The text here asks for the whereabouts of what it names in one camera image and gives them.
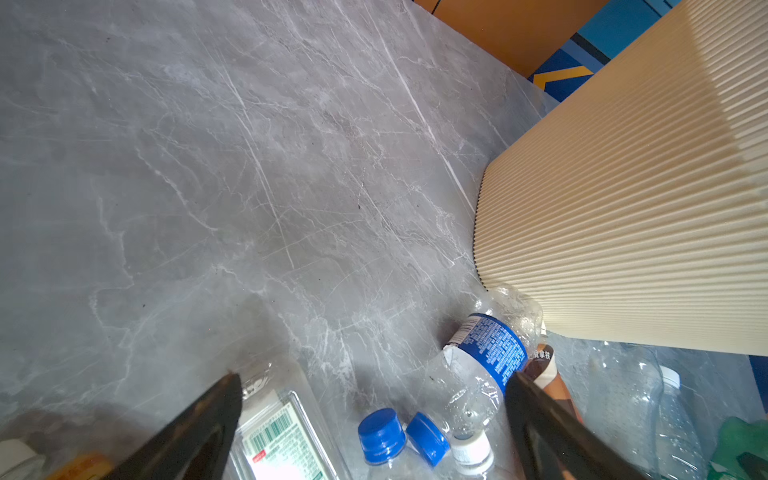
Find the clear plastic bottle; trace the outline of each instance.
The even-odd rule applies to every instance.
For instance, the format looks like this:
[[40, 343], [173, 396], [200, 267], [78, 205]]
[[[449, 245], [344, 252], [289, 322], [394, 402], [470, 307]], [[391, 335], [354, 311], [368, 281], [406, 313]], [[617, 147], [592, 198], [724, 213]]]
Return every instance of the clear plastic bottle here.
[[393, 409], [376, 410], [357, 427], [363, 456], [368, 465], [368, 480], [430, 480], [434, 472], [411, 449]]
[[230, 463], [240, 480], [349, 480], [301, 366], [288, 356], [241, 369], [243, 411]]
[[669, 480], [702, 480], [706, 475], [701, 444], [680, 400], [680, 375], [661, 367], [664, 392], [656, 423], [659, 474]]
[[496, 287], [425, 368], [416, 401], [443, 432], [471, 435], [498, 411], [512, 373], [538, 344], [541, 307], [511, 287]]
[[584, 424], [649, 478], [657, 478], [655, 429], [661, 396], [655, 354], [605, 342], [590, 356]]

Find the orange cabinet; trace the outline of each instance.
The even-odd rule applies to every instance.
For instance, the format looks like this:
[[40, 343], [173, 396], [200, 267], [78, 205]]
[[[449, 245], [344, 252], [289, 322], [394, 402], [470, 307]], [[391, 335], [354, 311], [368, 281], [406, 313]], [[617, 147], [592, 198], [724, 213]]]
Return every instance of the orange cabinet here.
[[512, 70], [528, 77], [607, 0], [418, 0]]

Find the blue bottle label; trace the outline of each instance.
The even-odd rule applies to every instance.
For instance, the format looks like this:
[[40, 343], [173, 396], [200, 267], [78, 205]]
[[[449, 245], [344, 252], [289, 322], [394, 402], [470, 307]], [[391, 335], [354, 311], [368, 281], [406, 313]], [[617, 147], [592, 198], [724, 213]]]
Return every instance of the blue bottle label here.
[[473, 313], [448, 342], [480, 362], [504, 392], [512, 373], [528, 361], [525, 346], [515, 332], [496, 318]]

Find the green object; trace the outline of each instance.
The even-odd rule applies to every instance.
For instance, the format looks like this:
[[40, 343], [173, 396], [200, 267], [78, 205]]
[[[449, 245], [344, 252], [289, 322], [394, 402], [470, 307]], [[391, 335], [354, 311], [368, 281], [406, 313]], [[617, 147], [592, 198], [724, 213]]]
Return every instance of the green object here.
[[754, 423], [730, 417], [717, 436], [707, 480], [766, 480], [768, 421]]

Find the cream ribbed trash can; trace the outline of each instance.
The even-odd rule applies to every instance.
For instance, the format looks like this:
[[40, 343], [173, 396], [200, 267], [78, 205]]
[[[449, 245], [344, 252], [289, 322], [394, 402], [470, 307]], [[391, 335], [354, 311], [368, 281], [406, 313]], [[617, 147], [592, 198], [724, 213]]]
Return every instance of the cream ribbed trash can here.
[[496, 158], [475, 263], [557, 333], [768, 355], [768, 2], [683, 0]]

